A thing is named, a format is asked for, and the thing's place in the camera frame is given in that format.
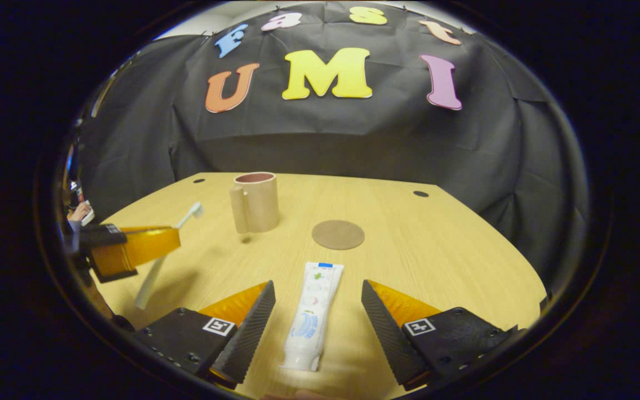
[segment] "cup handle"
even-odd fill
[[[240,186],[233,187],[229,190],[231,195],[231,211],[233,212],[233,221],[236,225],[238,233],[248,232],[248,217],[246,216],[246,193]]]

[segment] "white wall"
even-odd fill
[[[180,23],[180,25],[160,35],[158,39],[177,35],[201,35],[204,31],[206,31],[205,34],[207,36],[210,36],[212,32],[224,30],[232,25],[237,25],[241,21],[245,21],[262,13],[273,11],[275,10],[276,6],[285,8],[302,3],[312,2],[227,2],[211,8],[206,12],[201,12],[186,21],[183,21],[182,23]],[[459,21],[448,15],[447,13],[439,11],[436,8],[433,8],[430,5],[424,4],[422,2],[369,3],[381,3],[383,5],[398,8],[406,6],[409,11],[421,13],[425,16],[435,18],[439,21],[444,21],[453,26],[463,28],[463,30],[467,33],[474,33],[476,31],[472,27],[465,25],[465,23],[463,23],[462,21]]]

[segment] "pink letter i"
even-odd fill
[[[429,65],[429,73],[431,74],[431,93],[426,96],[426,99],[434,106],[461,109],[463,106],[461,101],[456,98],[456,89],[451,75],[455,66],[443,58],[426,54],[422,54],[421,59]]]

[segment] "black cloth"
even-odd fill
[[[349,8],[380,8],[383,26],[354,23]],[[284,8],[301,23],[262,32],[279,13],[245,23],[241,45],[218,58],[213,38],[177,36],[146,46],[124,70],[97,117],[81,126],[81,180],[103,220],[198,172],[272,171],[436,184],[502,233],[550,289],[582,252],[589,220],[587,176],[576,135],[539,80],[479,33],[438,21],[462,41],[434,37],[425,16],[381,4],[322,2]],[[325,63],[341,48],[370,51],[369,99],[285,101],[287,53],[313,50]],[[455,65],[460,111],[427,102],[427,54]],[[207,79],[259,63],[249,93],[211,113]]]

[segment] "person's hand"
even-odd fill
[[[91,205],[86,202],[80,203],[76,210],[68,216],[69,221],[82,221],[91,212]]]
[[[293,397],[264,394],[259,400],[342,400],[342,398],[322,396],[309,390],[301,389],[295,392]]]

